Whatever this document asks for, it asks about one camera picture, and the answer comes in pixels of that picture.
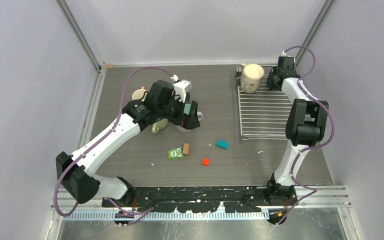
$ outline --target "small brown wooden block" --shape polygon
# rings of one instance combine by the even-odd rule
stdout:
[[[189,143],[183,143],[183,155],[189,156]]]

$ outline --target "orange cube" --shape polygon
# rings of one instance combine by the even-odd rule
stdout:
[[[210,160],[208,158],[204,158],[202,160],[202,165],[204,165],[204,166],[208,166],[209,163],[210,163]]]

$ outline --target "wood grain surface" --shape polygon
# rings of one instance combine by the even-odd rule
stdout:
[[[191,99],[203,113],[201,127],[181,133],[169,123],[167,128],[152,133],[151,126],[117,149],[99,168],[98,175],[123,177],[134,186],[219,186],[265,185],[279,166],[286,140],[241,140],[238,94],[234,77],[235,65],[169,66],[166,69],[180,79],[192,82]],[[115,119],[120,95],[127,76],[135,67],[109,68],[106,73],[92,138]],[[124,102],[145,86],[150,89],[157,80],[170,81],[159,70],[138,72],[128,84]],[[228,142],[226,150],[216,141]],[[168,159],[170,148],[189,144],[189,156]],[[209,159],[202,166],[203,158]],[[321,150],[305,158],[297,179],[305,184],[331,184],[331,177]]]

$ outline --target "cup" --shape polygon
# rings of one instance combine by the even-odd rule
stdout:
[[[199,112],[196,113],[196,115],[198,116],[198,121],[201,122],[201,120],[204,118],[203,113],[199,111]],[[190,129],[190,130],[185,129],[184,127],[182,127],[182,126],[180,126],[180,125],[177,125],[177,126],[176,126],[176,129],[177,129],[179,132],[181,132],[181,133],[190,133],[190,132],[192,132],[192,130],[193,130],[193,129]]]
[[[162,120],[155,122],[152,124],[152,132],[156,134],[158,131],[165,129],[168,124],[169,120],[167,118],[163,118]]]
[[[145,89],[138,89],[136,91],[133,92],[133,94],[131,95],[131,99],[132,100],[139,100],[141,99],[142,97],[142,102],[145,101],[145,98],[147,97],[148,93],[146,92]]]
[[[258,64],[247,64],[243,67],[240,76],[240,90],[247,94],[253,94],[260,86],[264,76],[264,69]]]

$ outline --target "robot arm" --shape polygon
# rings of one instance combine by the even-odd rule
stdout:
[[[117,125],[116,118],[85,146],[71,155],[62,152],[56,157],[58,178],[73,159],[81,158],[61,184],[79,204],[92,198],[112,198],[128,203],[131,199],[127,193],[132,186],[121,177],[99,176],[96,171],[123,143],[158,119],[167,118],[170,123],[187,130],[198,128],[198,103],[189,103],[190,89],[192,85],[187,80],[176,79],[174,84],[162,80],[154,82],[144,101],[132,100],[123,107]]]
[[[291,56],[279,57],[277,66],[273,67],[269,73],[267,85],[270,90],[285,93],[292,103],[285,128],[285,135],[288,139],[286,151],[279,167],[267,182],[267,189],[272,198],[289,199],[295,184],[292,176],[294,178],[297,176],[298,170],[309,152],[305,151],[300,154],[300,151],[316,145],[323,139],[328,114],[308,98],[308,95],[313,96],[300,80],[295,69],[295,59]],[[326,101],[320,102],[329,108]]]

